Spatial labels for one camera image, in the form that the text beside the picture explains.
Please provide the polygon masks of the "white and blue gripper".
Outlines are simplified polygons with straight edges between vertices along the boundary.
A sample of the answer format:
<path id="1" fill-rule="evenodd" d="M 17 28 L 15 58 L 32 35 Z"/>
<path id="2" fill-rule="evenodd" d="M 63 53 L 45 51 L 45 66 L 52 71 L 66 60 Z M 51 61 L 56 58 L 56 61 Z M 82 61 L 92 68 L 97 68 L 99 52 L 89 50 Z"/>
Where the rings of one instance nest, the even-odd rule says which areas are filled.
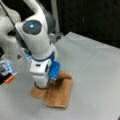
<path id="1" fill-rule="evenodd" d="M 30 72 L 33 75 L 34 85 L 38 89 L 49 89 L 55 84 L 60 72 L 60 63 L 56 60 L 56 53 L 42 60 L 32 59 Z"/>

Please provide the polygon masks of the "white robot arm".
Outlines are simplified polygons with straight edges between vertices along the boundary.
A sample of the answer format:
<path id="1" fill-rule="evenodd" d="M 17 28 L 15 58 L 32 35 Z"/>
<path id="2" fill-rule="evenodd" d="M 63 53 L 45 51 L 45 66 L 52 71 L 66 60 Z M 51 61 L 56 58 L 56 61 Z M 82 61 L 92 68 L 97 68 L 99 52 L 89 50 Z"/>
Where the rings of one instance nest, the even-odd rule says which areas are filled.
<path id="1" fill-rule="evenodd" d="M 14 26 L 27 49 L 31 52 L 30 72 L 34 85 L 46 89 L 47 82 L 54 85 L 60 70 L 57 49 L 50 41 L 49 34 L 55 29 L 55 19 L 38 0 L 23 0 L 33 14 Z"/>

